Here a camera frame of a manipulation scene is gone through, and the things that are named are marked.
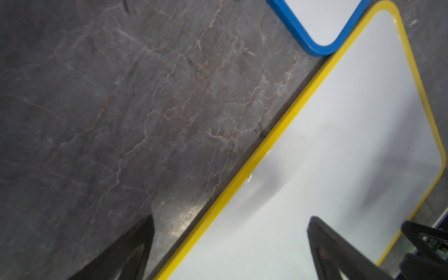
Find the yellow-framed whiteboard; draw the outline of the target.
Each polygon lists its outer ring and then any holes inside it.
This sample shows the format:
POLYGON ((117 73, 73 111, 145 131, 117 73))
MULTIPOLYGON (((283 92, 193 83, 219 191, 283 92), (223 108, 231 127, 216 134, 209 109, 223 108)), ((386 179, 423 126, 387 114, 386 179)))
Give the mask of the yellow-framed whiteboard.
POLYGON ((157 279, 314 280, 313 216, 380 264, 446 160, 400 12, 380 1, 157 279))

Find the blue-framed whiteboard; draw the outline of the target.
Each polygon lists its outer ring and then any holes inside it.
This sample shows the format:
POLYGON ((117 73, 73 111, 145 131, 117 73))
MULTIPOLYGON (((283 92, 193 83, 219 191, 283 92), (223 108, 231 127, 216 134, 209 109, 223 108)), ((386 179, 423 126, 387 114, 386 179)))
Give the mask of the blue-framed whiteboard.
POLYGON ((316 57, 336 52, 370 0, 271 0, 270 7, 301 47, 316 57))

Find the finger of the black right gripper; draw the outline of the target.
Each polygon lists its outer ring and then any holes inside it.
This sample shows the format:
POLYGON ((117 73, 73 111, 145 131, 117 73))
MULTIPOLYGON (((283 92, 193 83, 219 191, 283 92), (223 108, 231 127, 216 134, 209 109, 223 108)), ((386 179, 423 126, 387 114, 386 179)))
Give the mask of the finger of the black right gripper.
POLYGON ((448 278, 448 262, 441 258, 406 254, 400 264, 400 270, 407 280, 446 280, 448 278))
POLYGON ((427 259, 439 264, 448 263, 447 231, 405 221, 401 232, 427 259))

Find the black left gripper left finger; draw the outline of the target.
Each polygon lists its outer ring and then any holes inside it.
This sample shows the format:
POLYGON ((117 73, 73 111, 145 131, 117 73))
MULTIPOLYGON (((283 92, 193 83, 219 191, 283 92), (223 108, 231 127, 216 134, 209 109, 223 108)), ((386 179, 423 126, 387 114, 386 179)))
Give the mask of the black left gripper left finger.
POLYGON ((72 280, 143 279, 155 235, 154 218, 141 219, 89 264, 70 277, 72 280))

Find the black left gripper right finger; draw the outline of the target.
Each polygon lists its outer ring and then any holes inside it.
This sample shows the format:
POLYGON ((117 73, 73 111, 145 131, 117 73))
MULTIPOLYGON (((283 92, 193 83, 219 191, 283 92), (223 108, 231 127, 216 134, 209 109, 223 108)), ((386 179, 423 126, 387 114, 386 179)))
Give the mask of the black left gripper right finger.
POLYGON ((310 218, 307 234, 318 279, 391 279, 319 217, 310 218))

